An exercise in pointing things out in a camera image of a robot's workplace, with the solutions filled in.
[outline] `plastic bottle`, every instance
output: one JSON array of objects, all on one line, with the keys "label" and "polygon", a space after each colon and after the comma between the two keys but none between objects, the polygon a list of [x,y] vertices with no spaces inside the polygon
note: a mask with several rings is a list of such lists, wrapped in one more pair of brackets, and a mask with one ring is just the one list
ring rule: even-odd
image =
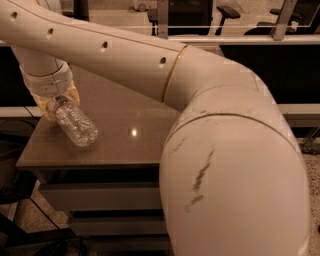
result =
[{"label": "plastic bottle", "polygon": [[72,100],[62,95],[55,99],[55,119],[72,142],[79,147],[92,144],[98,137],[95,124]]}]

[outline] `tabletop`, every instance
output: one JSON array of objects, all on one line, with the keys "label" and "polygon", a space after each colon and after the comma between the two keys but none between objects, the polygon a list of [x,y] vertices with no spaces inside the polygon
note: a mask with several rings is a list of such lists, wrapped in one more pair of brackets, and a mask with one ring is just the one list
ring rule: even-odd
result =
[{"label": "tabletop", "polygon": [[99,130],[97,140],[79,148],[55,122],[42,117],[17,168],[52,170],[159,164],[164,142],[179,113],[83,69],[73,66],[72,70],[81,109]]}]

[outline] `robot arm segment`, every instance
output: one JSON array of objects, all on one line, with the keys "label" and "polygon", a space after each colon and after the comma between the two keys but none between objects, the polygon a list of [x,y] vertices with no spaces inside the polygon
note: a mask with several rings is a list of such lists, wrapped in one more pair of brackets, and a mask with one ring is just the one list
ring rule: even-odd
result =
[{"label": "robot arm segment", "polygon": [[[41,0],[39,4],[61,14],[59,1]],[[15,46],[12,50],[20,63],[25,85],[47,119],[55,120],[53,106],[57,95],[63,94],[79,105],[72,72],[65,61],[24,47]]]},{"label": "robot arm segment", "polygon": [[0,0],[0,39],[183,111],[161,158],[176,256],[305,256],[309,191],[296,140],[252,71],[191,46]]}]

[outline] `floor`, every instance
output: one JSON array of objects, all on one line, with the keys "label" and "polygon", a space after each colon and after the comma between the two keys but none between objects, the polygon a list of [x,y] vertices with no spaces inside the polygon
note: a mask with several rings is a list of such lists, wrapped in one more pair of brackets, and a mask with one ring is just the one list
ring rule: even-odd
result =
[{"label": "floor", "polygon": [[[242,35],[248,28],[253,27],[257,21],[274,21],[275,17],[269,15],[268,10],[274,7],[281,7],[280,0],[219,0],[220,3],[228,4],[236,8],[242,15],[241,19],[227,21],[223,35]],[[72,9],[72,0],[63,0],[62,7],[64,10]],[[135,12],[132,7],[131,0],[121,1],[102,1],[89,0],[90,20],[91,22],[104,25],[113,25],[123,29],[138,29],[140,33],[151,33],[150,24],[147,21],[146,13]],[[214,15],[213,24],[219,23],[219,14]],[[309,256],[320,256],[320,234],[318,226],[320,225],[320,156],[304,155],[307,165],[307,172],[310,184],[311,196],[311,227],[310,227],[310,244]],[[48,215],[59,228],[67,227],[67,216],[62,212],[57,212],[50,207],[45,199],[38,193],[37,186],[33,192],[32,199],[40,205],[46,215]],[[15,223],[27,232],[43,231],[54,229],[55,227],[43,216],[39,209],[30,200],[21,201],[17,207]],[[24,246],[10,248],[11,256],[31,256],[34,255],[43,245]],[[69,241],[67,256],[78,255],[78,241]],[[96,253],[89,252],[91,256],[120,256],[133,254],[112,254],[112,253]]]}]

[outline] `drawer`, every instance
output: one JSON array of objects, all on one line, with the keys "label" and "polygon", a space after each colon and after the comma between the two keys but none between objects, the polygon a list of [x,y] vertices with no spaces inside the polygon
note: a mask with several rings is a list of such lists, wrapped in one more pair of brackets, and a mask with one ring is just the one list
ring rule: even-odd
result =
[{"label": "drawer", "polygon": [[162,208],[158,183],[43,184],[39,192],[57,211]]},{"label": "drawer", "polygon": [[85,245],[95,252],[172,251],[168,236],[88,239]]},{"label": "drawer", "polygon": [[167,234],[161,216],[69,218],[69,226],[78,236],[119,236]]}]

